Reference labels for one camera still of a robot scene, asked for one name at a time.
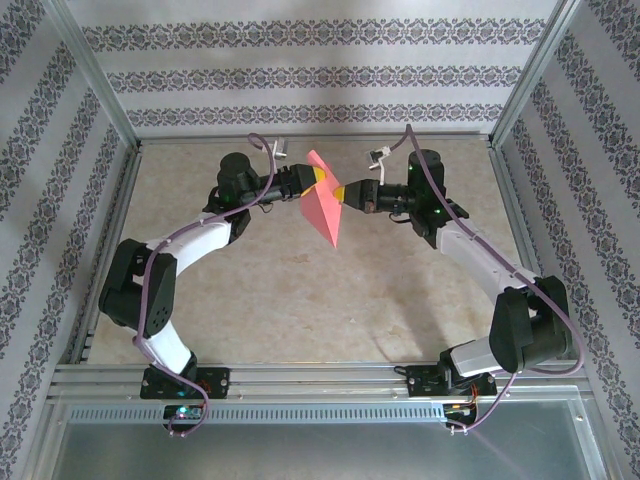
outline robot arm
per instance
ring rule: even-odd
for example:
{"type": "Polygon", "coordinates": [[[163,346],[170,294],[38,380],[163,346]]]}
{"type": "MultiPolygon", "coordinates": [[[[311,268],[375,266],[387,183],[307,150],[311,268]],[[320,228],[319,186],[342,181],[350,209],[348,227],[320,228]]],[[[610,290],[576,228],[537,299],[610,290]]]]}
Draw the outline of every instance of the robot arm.
{"type": "MultiPolygon", "coordinates": [[[[422,150],[422,154],[444,197],[444,166],[440,155],[432,150],[422,150]]],[[[480,245],[480,238],[489,245],[491,242],[469,220],[468,213],[447,199],[473,236],[442,208],[415,152],[409,156],[406,185],[383,185],[377,180],[366,179],[346,185],[336,192],[336,197],[365,213],[408,214],[416,234],[465,268],[494,304],[489,336],[441,353],[440,366],[450,374],[451,383],[464,384],[469,378],[498,369],[515,373],[562,355],[570,348],[568,328],[522,280],[515,278],[480,245]]],[[[566,292],[560,280],[538,278],[518,263],[509,263],[567,313],[566,292]]]]}
{"type": "MultiPolygon", "coordinates": [[[[320,175],[309,165],[293,165],[277,170],[261,204],[298,198],[320,175]]],[[[197,367],[195,355],[184,345],[170,320],[173,311],[175,281],[178,275],[205,255],[235,241],[251,219],[248,210],[227,219],[205,224],[216,214],[251,202],[267,183],[259,177],[249,159],[241,153],[225,156],[220,162],[218,186],[213,188],[207,205],[195,220],[202,227],[186,232],[167,245],[156,257],[149,278],[149,299],[142,344],[154,359],[182,377],[193,379],[197,367]]],[[[144,243],[124,240],[117,248],[103,286],[99,308],[117,325],[137,332],[142,298],[142,276],[151,252],[167,237],[144,243]]]]}

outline white arm segment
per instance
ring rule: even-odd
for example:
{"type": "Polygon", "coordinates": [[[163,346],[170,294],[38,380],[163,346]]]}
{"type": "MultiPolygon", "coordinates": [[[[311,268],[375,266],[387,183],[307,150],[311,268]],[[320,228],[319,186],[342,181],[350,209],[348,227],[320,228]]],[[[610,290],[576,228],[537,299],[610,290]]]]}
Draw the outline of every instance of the white arm segment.
{"type": "MultiPolygon", "coordinates": [[[[194,221],[203,221],[212,217],[211,213],[202,213],[194,221]]],[[[225,220],[202,225],[185,233],[174,240],[162,253],[169,253],[178,260],[176,276],[180,275],[189,265],[198,261],[214,250],[218,250],[229,244],[231,236],[231,224],[225,220]]],[[[150,249],[156,248],[167,236],[147,242],[150,249]]],[[[191,358],[191,351],[182,343],[171,320],[162,330],[150,338],[143,339],[143,344],[153,356],[154,363],[167,367],[174,373],[180,373],[191,358]]]]}
{"type": "MultiPolygon", "coordinates": [[[[498,253],[505,256],[500,249],[478,230],[471,220],[466,218],[461,218],[460,220],[476,234],[476,237],[482,237],[498,253]]],[[[443,255],[451,257],[458,265],[467,270],[493,304],[496,303],[497,296],[504,292],[505,288],[513,287],[517,289],[525,286],[523,282],[514,278],[495,258],[489,255],[489,252],[482,248],[478,242],[463,232],[453,220],[447,222],[444,227],[438,230],[436,246],[443,255]]],[[[534,281],[535,274],[533,272],[513,261],[511,265],[525,278],[531,282],[534,281]]]]}
{"type": "MultiPolygon", "coordinates": [[[[207,218],[213,217],[211,213],[201,213],[193,221],[203,222],[207,218]]],[[[147,247],[153,250],[160,242],[169,235],[150,240],[147,247]]],[[[206,254],[225,247],[229,244],[231,236],[231,224],[225,220],[202,225],[199,228],[185,233],[177,240],[162,249],[162,253],[170,253],[178,260],[176,276],[180,275],[189,265],[200,260],[206,254]]]]}
{"type": "MultiPolygon", "coordinates": [[[[460,219],[469,227],[477,237],[482,237],[489,245],[491,245],[498,253],[502,254],[484,234],[476,228],[469,219],[460,219]]],[[[444,255],[450,256],[460,266],[464,267],[475,282],[484,290],[491,300],[496,303],[496,298],[505,288],[521,288],[525,284],[514,278],[498,261],[474,241],[469,235],[453,220],[438,230],[436,236],[436,246],[444,255]]],[[[535,280],[535,274],[525,269],[516,262],[511,262],[519,273],[532,283],[535,280]]],[[[463,377],[471,377],[484,372],[499,370],[501,367],[496,361],[491,347],[489,345],[489,337],[480,338],[464,345],[455,347],[451,351],[451,359],[455,364],[458,373],[463,377]]]]}
{"type": "Polygon", "coordinates": [[[154,364],[159,363],[173,373],[182,372],[191,358],[191,350],[182,343],[171,320],[153,337],[143,338],[142,343],[153,357],[154,364]]]}

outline enclosure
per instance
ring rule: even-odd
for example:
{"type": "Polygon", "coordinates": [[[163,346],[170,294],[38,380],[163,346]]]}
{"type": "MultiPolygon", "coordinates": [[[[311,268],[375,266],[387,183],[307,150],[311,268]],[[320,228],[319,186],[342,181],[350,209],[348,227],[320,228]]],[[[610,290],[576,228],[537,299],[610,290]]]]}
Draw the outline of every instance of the enclosure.
{"type": "MultiPolygon", "coordinates": [[[[640,476],[638,7],[3,0],[2,478],[640,476]],[[367,154],[407,123],[447,197],[564,282],[584,367],[523,372],[451,438],[447,403],[394,367],[486,336],[491,299],[411,225],[344,208],[333,248],[280,202],[177,280],[180,337],[231,374],[199,432],[165,438],[178,403],[140,398],[148,362],[98,310],[118,244],[198,215],[228,153],[267,174],[250,132],[288,138],[279,167],[315,150],[348,184],[378,178],[367,154]],[[163,459],[124,461],[134,445],[163,459]]],[[[412,151],[385,160],[388,183],[412,151]]]]}

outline perforated metal strip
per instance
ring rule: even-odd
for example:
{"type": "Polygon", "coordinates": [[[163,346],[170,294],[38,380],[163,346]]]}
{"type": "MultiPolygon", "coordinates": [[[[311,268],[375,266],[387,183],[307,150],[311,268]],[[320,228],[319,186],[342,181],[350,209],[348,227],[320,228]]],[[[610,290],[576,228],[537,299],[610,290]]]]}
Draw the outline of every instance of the perforated metal strip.
{"type": "MultiPolygon", "coordinates": [[[[152,424],[162,421],[163,408],[123,405],[76,405],[70,423],[152,424]]],[[[208,424],[344,424],[424,423],[444,421],[442,404],[412,402],[380,406],[375,404],[327,405],[216,405],[207,414],[208,424]]]]}

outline wall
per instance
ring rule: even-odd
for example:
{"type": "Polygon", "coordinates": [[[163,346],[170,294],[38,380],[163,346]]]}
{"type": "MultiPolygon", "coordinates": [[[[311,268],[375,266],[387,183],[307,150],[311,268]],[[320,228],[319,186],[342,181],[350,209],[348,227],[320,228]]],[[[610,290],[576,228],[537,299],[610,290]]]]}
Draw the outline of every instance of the wall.
{"type": "Polygon", "coordinates": [[[567,286],[624,478],[640,477],[639,5],[584,2],[503,145],[541,269],[567,286]]]}
{"type": "Polygon", "coordinates": [[[0,479],[8,479],[20,477],[87,301],[126,148],[40,2],[1,0],[0,16],[0,479]]]}
{"type": "Polygon", "coordinates": [[[70,0],[139,136],[489,133],[556,0],[70,0]]]}

